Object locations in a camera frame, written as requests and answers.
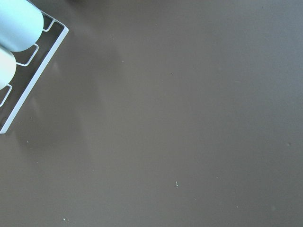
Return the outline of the light blue cup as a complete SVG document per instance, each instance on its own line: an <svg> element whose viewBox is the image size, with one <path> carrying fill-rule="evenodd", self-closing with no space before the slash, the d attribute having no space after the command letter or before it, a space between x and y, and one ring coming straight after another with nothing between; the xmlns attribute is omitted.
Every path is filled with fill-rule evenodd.
<svg viewBox="0 0 303 227"><path fill-rule="evenodd" d="M44 28L42 12L26 0L0 2L0 44L21 52L36 43Z"/></svg>

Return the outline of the pale green cup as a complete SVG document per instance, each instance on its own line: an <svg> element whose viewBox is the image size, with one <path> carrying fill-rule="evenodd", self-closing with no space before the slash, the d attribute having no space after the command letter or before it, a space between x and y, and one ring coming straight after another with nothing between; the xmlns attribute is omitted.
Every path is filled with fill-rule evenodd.
<svg viewBox="0 0 303 227"><path fill-rule="evenodd" d="M16 72L16 59L9 50L0 47L0 88L3 89L11 82Z"/></svg>

